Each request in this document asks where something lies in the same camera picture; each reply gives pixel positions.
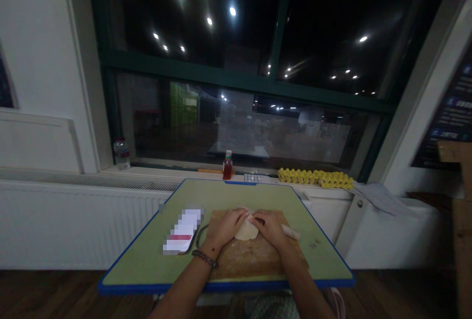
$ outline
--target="white radiator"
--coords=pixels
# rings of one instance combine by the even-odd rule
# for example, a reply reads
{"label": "white radiator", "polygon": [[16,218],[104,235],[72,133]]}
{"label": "white radiator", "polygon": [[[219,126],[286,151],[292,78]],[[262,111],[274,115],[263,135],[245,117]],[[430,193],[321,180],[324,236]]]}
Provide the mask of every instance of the white radiator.
{"label": "white radiator", "polygon": [[0,180],[0,268],[108,269],[170,194]]}

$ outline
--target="egg carton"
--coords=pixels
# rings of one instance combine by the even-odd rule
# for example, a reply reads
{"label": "egg carton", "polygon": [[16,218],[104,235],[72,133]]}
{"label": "egg carton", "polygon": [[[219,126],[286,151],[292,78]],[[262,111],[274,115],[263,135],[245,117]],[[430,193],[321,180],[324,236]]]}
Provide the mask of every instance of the egg carton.
{"label": "egg carton", "polygon": [[277,172],[279,180],[297,184],[317,184],[322,188],[352,189],[354,179],[343,172],[301,171],[280,168]]}

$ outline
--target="red bottle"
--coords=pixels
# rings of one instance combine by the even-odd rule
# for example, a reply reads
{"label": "red bottle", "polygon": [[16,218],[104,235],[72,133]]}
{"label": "red bottle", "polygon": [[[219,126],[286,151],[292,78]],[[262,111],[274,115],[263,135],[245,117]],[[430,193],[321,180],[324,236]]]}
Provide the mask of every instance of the red bottle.
{"label": "red bottle", "polygon": [[233,161],[231,160],[231,150],[226,151],[225,161],[223,162],[223,180],[231,179],[231,170],[233,169]]}

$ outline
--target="green tabletop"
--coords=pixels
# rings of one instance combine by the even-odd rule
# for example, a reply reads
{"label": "green tabletop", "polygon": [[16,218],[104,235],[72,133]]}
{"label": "green tabletop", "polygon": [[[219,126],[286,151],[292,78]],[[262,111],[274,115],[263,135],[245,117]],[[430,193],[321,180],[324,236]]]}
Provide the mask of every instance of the green tabletop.
{"label": "green tabletop", "polygon": [[[191,251],[196,245],[193,242],[189,253],[175,256],[162,255],[162,246],[182,210],[196,204],[205,209],[205,219],[200,227],[208,224],[213,210],[236,208],[238,204],[254,210],[283,211],[290,226],[301,233],[300,248],[317,285],[347,287],[354,284],[351,270],[291,186],[186,179],[108,270],[98,286],[100,292],[163,293],[170,288],[191,261]],[[272,275],[210,281],[205,290],[265,290],[286,287],[283,275]]]}

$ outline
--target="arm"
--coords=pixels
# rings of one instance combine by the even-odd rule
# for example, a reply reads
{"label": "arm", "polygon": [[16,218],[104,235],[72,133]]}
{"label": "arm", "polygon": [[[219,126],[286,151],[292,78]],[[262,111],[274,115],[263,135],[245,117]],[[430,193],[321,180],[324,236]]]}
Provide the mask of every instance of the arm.
{"label": "arm", "polygon": [[[245,209],[229,210],[218,226],[215,235],[207,237],[200,250],[216,260],[220,255],[221,248],[234,237],[247,215]],[[159,301],[148,319],[190,317],[210,273],[211,266],[201,258],[194,257],[164,298]]]}
{"label": "arm", "polygon": [[279,253],[300,318],[334,318],[334,313],[283,233],[277,217],[269,211],[259,210],[250,222]]}

